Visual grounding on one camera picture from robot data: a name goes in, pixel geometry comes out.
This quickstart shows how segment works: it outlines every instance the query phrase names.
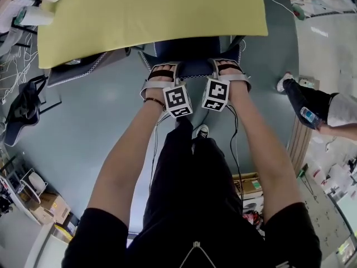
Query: sneaker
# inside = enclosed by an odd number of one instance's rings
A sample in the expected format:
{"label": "sneaker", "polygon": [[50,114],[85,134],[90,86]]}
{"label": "sneaker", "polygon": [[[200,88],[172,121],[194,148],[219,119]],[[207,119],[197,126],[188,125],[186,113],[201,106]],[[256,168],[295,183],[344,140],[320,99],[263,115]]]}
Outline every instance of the sneaker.
{"label": "sneaker", "polygon": [[207,138],[208,137],[208,126],[202,124],[199,128],[197,128],[196,136],[201,137],[201,138]]}
{"label": "sneaker", "polygon": [[284,91],[283,82],[284,82],[285,80],[287,80],[287,79],[294,79],[294,77],[293,77],[292,74],[289,73],[289,72],[285,73],[284,77],[283,77],[281,80],[279,80],[279,82],[278,82],[278,84],[277,84],[277,90],[278,90],[279,92],[283,92],[283,91]]}

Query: gray floor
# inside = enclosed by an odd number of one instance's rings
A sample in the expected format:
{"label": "gray floor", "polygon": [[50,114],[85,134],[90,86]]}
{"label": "gray floor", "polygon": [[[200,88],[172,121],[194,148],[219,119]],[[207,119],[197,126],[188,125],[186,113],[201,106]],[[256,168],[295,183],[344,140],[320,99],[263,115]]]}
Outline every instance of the gray floor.
{"label": "gray floor", "polygon": [[[288,0],[277,1],[289,5]],[[241,65],[252,76],[251,96],[254,102],[279,139],[287,145],[294,113],[287,97],[277,94],[275,85],[287,70],[298,74],[296,29],[288,11],[270,0],[265,0],[265,3],[269,36],[245,39],[247,48]],[[33,64],[27,80],[41,73]],[[46,89],[45,96],[49,105],[57,102],[59,96],[63,104],[41,116],[39,124],[15,147],[15,150],[25,153],[25,158],[59,191],[77,216],[81,216],[88,203],[109,150],[142,105],[139,90],[147,75],[148,71],[139,56],[133,52],[130,57],[99,72]],[[11,83],[13,80],[7,79],[2,82],[2,86]],[[187,83],[194,106],[197,105],[193,120],[194,125],[197,125],[205,114],[199,107],[205,80],[195,79]],[[14,97],[15,92],[7,98],[4,112],[8,111]],[[234,132],[233,116],[226,109],[222,113],[210,112],[206,123],[210,127],[211,137],[216,139],[226,155],[232,173],[237,173],[229,149]],[[173,124],[174,120],[170,118],[160,125],[159,150],[166,133],[173,129]],[[132,232],[142,228],[152,148],[150,143],[134,194],[129,229]],[[238,134],[238,154],[242,172],[254,171],[243,128],[239,129]]]}

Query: black shoe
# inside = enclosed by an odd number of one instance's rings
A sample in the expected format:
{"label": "black shoe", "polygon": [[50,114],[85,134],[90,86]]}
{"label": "black shoe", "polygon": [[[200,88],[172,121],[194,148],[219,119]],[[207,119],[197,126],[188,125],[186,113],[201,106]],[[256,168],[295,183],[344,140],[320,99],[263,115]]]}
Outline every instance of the black shoe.
{"label": "black shoe", "polygon": [[196,136],[199,138],[208,138],[208,126],[202,124],[199,128],[197,128]]}

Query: desk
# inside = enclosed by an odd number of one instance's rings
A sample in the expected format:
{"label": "desk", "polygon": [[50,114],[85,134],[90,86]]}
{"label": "desk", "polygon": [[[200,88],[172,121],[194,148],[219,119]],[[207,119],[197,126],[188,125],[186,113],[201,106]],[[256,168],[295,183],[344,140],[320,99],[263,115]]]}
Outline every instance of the desk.
{"label": "desk", "polygon": [[186,37],[268,34],[263,0],[60,0],[38,27],[40,68]]}

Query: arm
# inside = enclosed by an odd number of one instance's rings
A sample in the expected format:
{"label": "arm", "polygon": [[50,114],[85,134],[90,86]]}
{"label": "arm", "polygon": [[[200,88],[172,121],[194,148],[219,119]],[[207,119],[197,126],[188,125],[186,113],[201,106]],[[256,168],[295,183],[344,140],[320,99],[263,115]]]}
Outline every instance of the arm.
{"label": "arm", "polygon": [[[151,80],[170,81],[171,79],[157,76]],[[165,103],[162,89],[147,89],[146,97],[156,98]],[[144,103],[105,159],[88,208],[99,208],[111,213],[127,227],[129,226],[135,185],[143,168],[151,133],[162,111],[162,106],[155,101],[148,100]]]}
{"label": "arm", "polygon": [[322,124],[318,129],[320,134],[345,137],[357,141],[357,123],[346,124],[332,127],[327,124]]}
{"label": "arm", "polygon": [[242,121],[264,193],[264,221],[301,197],[290,157],[250,99],[245,82],[231,82],[230,101]]}

